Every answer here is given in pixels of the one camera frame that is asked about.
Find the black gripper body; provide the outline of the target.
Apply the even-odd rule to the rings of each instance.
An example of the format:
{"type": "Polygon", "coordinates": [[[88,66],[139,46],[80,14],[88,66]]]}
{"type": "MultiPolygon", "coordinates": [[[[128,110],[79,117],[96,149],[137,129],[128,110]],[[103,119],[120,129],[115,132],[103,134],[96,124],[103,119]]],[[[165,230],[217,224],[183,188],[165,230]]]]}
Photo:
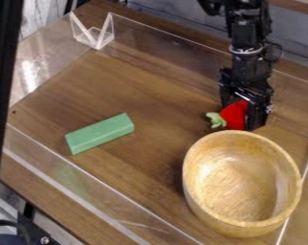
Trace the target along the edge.
{"type": "Polygon", "coordinates": [[[264,96],[273,95],[268,84],[272,75],[272,61],[264,54],[232,55],[232,67],[221,69],[220,94],[229,96],[236,88],[252,89],[264,96]]]}

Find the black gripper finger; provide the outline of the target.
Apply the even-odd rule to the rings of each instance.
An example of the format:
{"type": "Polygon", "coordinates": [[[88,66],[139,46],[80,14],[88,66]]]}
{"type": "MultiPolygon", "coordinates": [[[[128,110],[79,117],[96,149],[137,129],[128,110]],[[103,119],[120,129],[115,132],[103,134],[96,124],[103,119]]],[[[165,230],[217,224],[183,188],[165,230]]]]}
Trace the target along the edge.
{"type": "Polygon", "coordinates": [[[245,115],[247,131],[253,131],[265,126],[272,110],[272,96],[272,93],[247,93],[247,101],[249,102],[245,115]]]}
{"type": "Polygon", "coordinates": [[[220,97],[221,97],[223,107],[228,107],[229,105],[232,105],[239,101],[237,95],[233,93],[232,89],[225,86],[220,87],[220,97]]]}

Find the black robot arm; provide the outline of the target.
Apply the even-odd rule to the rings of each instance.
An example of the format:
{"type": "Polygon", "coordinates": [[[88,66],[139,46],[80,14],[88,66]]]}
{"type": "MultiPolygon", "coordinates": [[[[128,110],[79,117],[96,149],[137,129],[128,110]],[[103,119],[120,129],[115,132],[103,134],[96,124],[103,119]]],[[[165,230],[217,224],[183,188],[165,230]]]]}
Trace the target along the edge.
{"type": "Polygon", "coordinates": [[[231,38],[232,67],[220,70],[220,97],[223,106],[248,102],[244,129],[253,131],[265,126],[275,90],[268,81],[273,65],[280,60],[275,54],[283,46],[268,40],[272,18],[268,0],[197,0],[205,13],[224,16],[231,38]]]}

